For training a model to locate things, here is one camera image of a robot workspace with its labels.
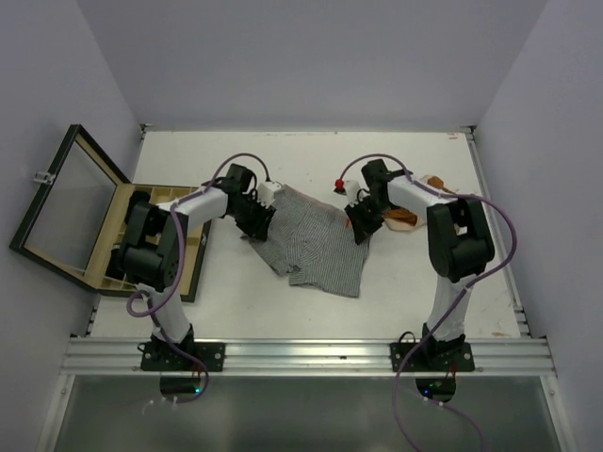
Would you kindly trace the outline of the grey striped underwear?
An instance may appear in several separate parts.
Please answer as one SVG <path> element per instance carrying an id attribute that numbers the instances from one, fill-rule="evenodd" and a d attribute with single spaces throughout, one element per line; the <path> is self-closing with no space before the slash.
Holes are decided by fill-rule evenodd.
<path id="1" fill-rule="evenodd" d="M 355 242 L 344 211 L 290 186 L 276 193 L 273 206 L 268 239 L 244 238 L 260 258 L 291 286 L 357 299 L 369 242 Z"/>

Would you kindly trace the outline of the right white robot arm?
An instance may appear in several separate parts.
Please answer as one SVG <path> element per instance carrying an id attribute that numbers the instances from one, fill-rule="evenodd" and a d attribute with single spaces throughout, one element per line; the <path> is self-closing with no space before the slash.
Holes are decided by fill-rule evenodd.
<path id="1" fill-rule="evenodd" d="M 334 190 L 348 199 L 345 212 L 360 245 L 383 225 L 385 214 L 404 208 L 424 221 L 428 254 L 437 275 L 434 301 L 423 325 L 419 357 L 441 369 L 464 345 L 471 282 L 495 257 L 495 246 L 479 200 L 453 195 L 417 179 L 409 170 L 389 169 L 382 159 L 362 167 L 365 186 L 339 177 Z"/>

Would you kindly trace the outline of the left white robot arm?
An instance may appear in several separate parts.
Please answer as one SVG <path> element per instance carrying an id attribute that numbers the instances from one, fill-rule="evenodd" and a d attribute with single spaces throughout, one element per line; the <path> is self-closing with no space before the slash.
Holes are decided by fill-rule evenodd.
<path id="1" fill-rule="evenodd" d="M 196 357 L 194 338 L 183 307 L 187 234 L 217 218 L 230 217 L 256 241 L 268 238 L 276 213 L 273 204 L 283 186 L 269 177 L 232 163 L 226 174 L 215 172 L 195 191 L 170 202 L 137 202 L 131 208 L 117 251 L 117 267 L 135 286 L 126 302 L 134 318 L 149 317 L 153 337 L 165 344 L 162 357 L 174 369 L 190 367 Z"/>

